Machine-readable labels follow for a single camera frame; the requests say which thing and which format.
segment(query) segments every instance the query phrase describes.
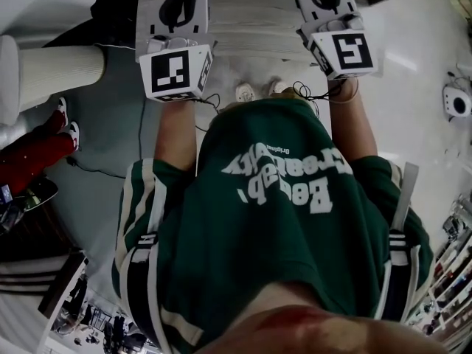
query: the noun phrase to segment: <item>white shoe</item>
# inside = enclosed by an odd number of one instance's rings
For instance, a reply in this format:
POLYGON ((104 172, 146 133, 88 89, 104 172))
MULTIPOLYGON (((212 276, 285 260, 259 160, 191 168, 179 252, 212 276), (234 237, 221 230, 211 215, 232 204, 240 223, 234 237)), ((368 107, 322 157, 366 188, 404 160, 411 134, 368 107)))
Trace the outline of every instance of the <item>white shoe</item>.
POLYGON ((236 100, 240 103, 250 103, 256 99, 254 89, 248 83, 236 87, 236 100))
POLYGON ((273 93, 282 93, 284 90, 288 88, 288 85, 285 81, 280 78, 275 79, 272 81, 271 85, 268 88, 268 95, 270 96, 273 93))
POLYGON ((64 97, 61 97, 59 99, 59 106, 58 106, 58 110, 62 113, 62 115, 64 116, 64 126, 67 126, 69 124, 69 117, 67 116, 67 103, 66 103, 66 99, 64 97))
POLYGON ((79 125, 77 124, 77 122, 71 122, 71 129, 69 130, 69 135, 72 137, 72 140, 74 141, 74 150, 78 150, 80 130, 79 130, 79 125))

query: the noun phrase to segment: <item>white floor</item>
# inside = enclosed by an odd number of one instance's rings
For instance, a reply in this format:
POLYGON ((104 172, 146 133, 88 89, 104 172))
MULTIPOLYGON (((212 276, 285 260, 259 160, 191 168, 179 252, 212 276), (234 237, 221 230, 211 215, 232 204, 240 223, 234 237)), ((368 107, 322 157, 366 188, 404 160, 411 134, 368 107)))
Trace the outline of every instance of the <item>white floor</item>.
MULTIPOLYGON (((405 162, 420 166, 412 205, 436 250, 446 239, 441 227, 451 202, 472 184, 455 160, 457 148, 462 153, 468 148, 470 120, 448 122, 442 108, 446 72, 457 73, 458 61, 472 65, 465 21, 449 0, 390 0, 363 15, 381 63, 379 72, 361 79, 364 104, 381 155, 401 167, 405 162)), ((235 100, 234 87, 241 81, 262 94, 273 76, 289 85, 302 81, 312 94, 327 90, 319 68, 306 63, 216 58, 205 96, 217 92, 225 106, 235 100)), ((329 109, 323 101, 319 108, 329 129, 329 109)), ((198 106, 197 124, 207 128, 214 115, 211 107, 198 106)), ((203 135, 198 132, 200 141, 203 135)))

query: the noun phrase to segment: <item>green t-shirt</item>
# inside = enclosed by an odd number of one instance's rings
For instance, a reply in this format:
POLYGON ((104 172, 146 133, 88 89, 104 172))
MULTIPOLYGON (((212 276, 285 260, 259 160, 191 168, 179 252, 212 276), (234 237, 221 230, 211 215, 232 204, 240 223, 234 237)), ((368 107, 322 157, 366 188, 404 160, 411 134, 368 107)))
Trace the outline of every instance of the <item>green t-shirt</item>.
MULTIPOLYGON (((128 171, 115 289, 151 339, 180 353, 219 337, 273 282, 304 282, 326 310, 373 317, 399 182, 380 157, 348 164, 301 100, 230 109, 206 134, 196 177, 152 160, 128 171)), ((404 233, 421 245, 423 292, 432 253, 411 210, 404 233)))

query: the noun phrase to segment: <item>red pants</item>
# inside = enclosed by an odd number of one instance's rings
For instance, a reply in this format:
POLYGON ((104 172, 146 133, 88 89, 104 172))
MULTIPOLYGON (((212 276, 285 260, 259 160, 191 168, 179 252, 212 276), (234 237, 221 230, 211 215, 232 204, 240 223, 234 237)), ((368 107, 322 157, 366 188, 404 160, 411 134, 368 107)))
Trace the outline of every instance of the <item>red pants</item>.
POLYGON ((13 196, 53 165, 74 152, 74 142, 68 133, 58 133, 64 116, 56 110, 42 126, 23 135, 0 152, 0 186, 7 184, 13 196))

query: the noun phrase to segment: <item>wire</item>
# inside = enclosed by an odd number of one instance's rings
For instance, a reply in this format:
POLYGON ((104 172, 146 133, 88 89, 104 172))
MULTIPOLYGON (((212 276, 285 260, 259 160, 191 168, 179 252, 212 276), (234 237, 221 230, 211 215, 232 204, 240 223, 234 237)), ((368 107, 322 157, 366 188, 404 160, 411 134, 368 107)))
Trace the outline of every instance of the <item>wire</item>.
MULTIPOLYGON (((221 98, 220 98, 220 95, 218 93, 214 93, 212 94, 211 96, 205 98, 205 99, 201 99, 201 98, 193 98, 192 101, 196 102, 196 103, 203 103, 205 105, 210 105, 213 107, 213 109, 215 110, 215 113, 216 115, 219 115, 220 111, 218 110, 218 108, 220 107, 220 104, 221 104, 221 98), (210 98, 213 98, 214 96, 218 97, 218 103, 217 104, 214 104, 214 103, 211 103, 209 101, 210 98)), ((201 127, 198 127, 197 125, 195 125, 195 127, 200 130, 200 131, 203 131, 204 133, 208 132, 208 130, 204 130, 203 128, 201 127)))
POLYGON ((79 169, 83 170, 84 172, 89 172, 89 173, 102 173, 106 176, 110 176, 110 177, 114 177, 114 178, 120 178, 120 179, 126 179, 126 177, 123 177, 123 176, 120 176, 120 175, 117 175, 115 173, 112 173, 112 172, 108 172, 107 170, 103 170, 103 169, 90 169, 88 167, 84 167, 83 165, 80 165, 80 163, 74 159, 72 156, 67 156, 66 157, 66 162, 67 164, 73 166, 73 167, 78 167, 79 169))
POLYGON ((135 50, 133 47, 128 47, 128 46, 117 46, 114 44, 94 44, 94 46, 103 46, 103 47, 116 47, 118 49, 129 49, 129 50, 135 50))
POLYGON ((325 94, 321 94, 319 96, 312 96, 311 95, 311 89, 309 86, 306 86, 304 83, 302 83, 301 81, 296 81, 292 87, 295 91, 295 93, 300 96, 301 98, 303 98, 304 100, 307 100, 311 103, 313 103, 313 106, 315 108, 315 115, 316 115, 316 118, 319 118, 319 107, 318 107, 318 104, 315 102, 315 100, 325 100, 325 101, 329 101, 329 96, 337 96, 341 93, 341 90, 342 90, 342 86, 344 85, 344 83, 346 83, 346 79, 343 79, 338 85, 332 87, 331 89, 329 89, 325 94))
POLYGON ((141 117, 139 118, 139 130, 138 130, 138 149, 139 149, 139 160, 142 160, 142 144, 141 144, 141 131, 142 131, 142 121, 145 117, 146 102, 148 98, 145 98, 142 101, 141 117))

